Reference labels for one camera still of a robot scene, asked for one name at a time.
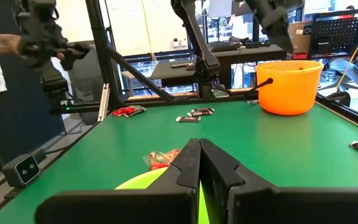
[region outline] green tabletop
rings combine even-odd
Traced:
[[[176,118],[212,107],[200,123]],[[277,116],[244,102],[149,108],[131,118],[109,116],[0,211],[0,223],[33,223],[37,206],[64,190],[114,189],[149,168],[151,151],[206,138],[282,187],[358,187],[358,126],[315,104],[300,116]]]

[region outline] orange bucket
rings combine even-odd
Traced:
[[[309,111],[314,105],[323,67],[322,63],[309,60],[258,65],[258,85],[268,79],[273,80],[258,89],[261,107],[280,115],[298,115]]]

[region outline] desk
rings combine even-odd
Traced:
[[[213,55],[219,60],[220,71],[219,80],[226,86],[231,87],[231,65],[234,63],[259,62],[268,60],[285,60],[287,51],[277,45],[270,47],[259,47],[257,49],[247,49],[241,47],[238,50],[228,50],[225,52],[213,52]],[[151,79],[167,79],[162,83],[169,85],[188,85],[193,80],[189,77],[195,71],[187,71],[186,68],[171,68],[171,65],[194,62],[194,60],[181,60],[176,62],[158,63]]]
[[[194,108],[215,112],[178,123]],[[1,223],[33,223],[37,206],[64,190],[113,189],[147,172],[151,151],[206,138],[281,187],[358,187],[358,126],[315,104],[300,116],[277,116],[241,101],[148,108],[131,118],[108,116],[33,184],[0,210]]]

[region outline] orange candy wrapper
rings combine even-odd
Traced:
[[[143,160],[151,168],[151,170],[156,170],[168,167],[179,153],[180,149],[173,149],[167,153],[151,152],[148,156],[143,157]]]

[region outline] yellow-green plate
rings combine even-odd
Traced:
[[[167,168],[153,170],[128,180],[116,188],[118,189],[146,189],[153,181],[161,176]],[[198,223],[209,224],[208,214],[204,200],[203,188],[200,184],[200,204],[198,207]]]

